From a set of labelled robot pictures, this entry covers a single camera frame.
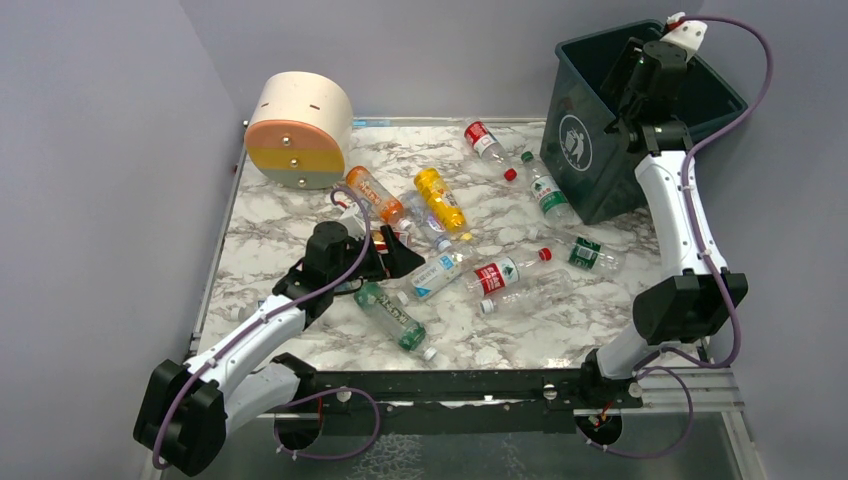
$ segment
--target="white cable connector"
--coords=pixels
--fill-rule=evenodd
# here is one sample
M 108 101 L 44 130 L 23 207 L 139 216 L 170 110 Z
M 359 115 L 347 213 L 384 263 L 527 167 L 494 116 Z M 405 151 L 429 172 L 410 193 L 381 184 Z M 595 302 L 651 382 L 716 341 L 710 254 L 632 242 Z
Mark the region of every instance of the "white cable connector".
M 674 15 L 668 17 L 666 22 L 667 25 L 674 25 L 679 22 L 681 18 L 683 18 L 686 14 L 683 12 L 675 13 Z M 663 38 L 663 42 L 671 43 L 677 45 L 678 47 L 686 50 L 686 61 L 692 59 L 696 53 L 698 53 L 698 49 L 701 48 L 701 43 L 704 41 L 704 35 L 707 33 L 707 24 L 704 22 L 698 21 L 687 21 L 683 22 L 677 28 L 671 30 Z

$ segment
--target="yellow bottle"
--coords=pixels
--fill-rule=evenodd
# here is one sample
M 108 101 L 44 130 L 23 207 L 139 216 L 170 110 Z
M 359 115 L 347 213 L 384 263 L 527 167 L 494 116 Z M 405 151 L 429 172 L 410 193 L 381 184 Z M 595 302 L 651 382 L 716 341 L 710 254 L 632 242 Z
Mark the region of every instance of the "yellow bottle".
M 436 217 L 448 231 L 458 233 L 468 229 L 468 223 L 465 221 L 462 209 L 459 208 L 453 193 L 435 168 L 418 172 L 414 183 L 415 188 L 427 202 L 427 206 L 433 210 L 433 213 L 436 214 Z

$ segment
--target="red label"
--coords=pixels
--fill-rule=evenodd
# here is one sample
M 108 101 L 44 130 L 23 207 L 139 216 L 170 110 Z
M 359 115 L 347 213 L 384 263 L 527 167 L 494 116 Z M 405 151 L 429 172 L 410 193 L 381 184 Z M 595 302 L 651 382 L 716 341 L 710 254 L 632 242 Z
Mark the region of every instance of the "red label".
M 497 264 L 490 263 L 485 267 L 474 270 L 477 278 L 480 279 L 480 284 L 483 286 L 483 295 L 488 295 L 495 290 L 504 287 L 503 275 Z
M 474 122 L 465 129 L 465 140 L 473 147 L 478 140 L 489 134 L 489 129 L 483 122 Z

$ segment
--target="white bottle cap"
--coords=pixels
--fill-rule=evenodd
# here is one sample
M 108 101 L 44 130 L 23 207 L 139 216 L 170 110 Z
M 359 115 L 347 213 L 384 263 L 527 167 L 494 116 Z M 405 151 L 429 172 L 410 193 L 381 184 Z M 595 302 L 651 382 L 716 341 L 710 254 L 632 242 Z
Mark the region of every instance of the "white bottle cap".
M 400 300 L 400 303 L 403 304 L 403 306 L 406 306 L 406 305 L 409 304 L 409 297 L 405 293 L 398 292 L 397 297 L 398 297 L 398 300 Z
M 400 220 L 397 221 L 397 224 L 395 226 L 397 227 L 398 230 L 405 232 L 412 227 L 412 222 L 409 221 L 406 218 L 401 218 Z
M 480 302 L 480 310 L 483 311 L 484 314 L 489 314 L 495 311 L 495 302 L 491 299 L 487 298 Z
M 445 250 L 449 249 L 450 246 L 451 246 L 450 240 L 445 239 L 445 240 L 442 240 L 441 242 L 439 242 L 438 245 L 436 245 L 436 250 L 438 250 L 439 253 L 442 253 Z
M 427 350 L 424 350 L 424 355 L 423 355 L 424 361 L 429 362 L 430 360 L 433 359 L 433 357 L 436 356 L 437 353 L 439 353 L 439 351 L 436 350 L 434 347 L 430 347 Z

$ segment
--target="green bottle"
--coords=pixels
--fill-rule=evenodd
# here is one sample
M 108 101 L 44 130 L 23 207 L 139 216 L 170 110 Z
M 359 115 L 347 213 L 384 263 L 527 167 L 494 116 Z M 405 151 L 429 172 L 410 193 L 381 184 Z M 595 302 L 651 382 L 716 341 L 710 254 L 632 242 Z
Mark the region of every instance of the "green bottle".
M 377 322 L 397 342 L 400 348 L 430 361 L 438 351 L 427 341 L 427 331 L 418 320 L 410 317 L 376 283 L 366 283 L 353 295 L 359 308 Z

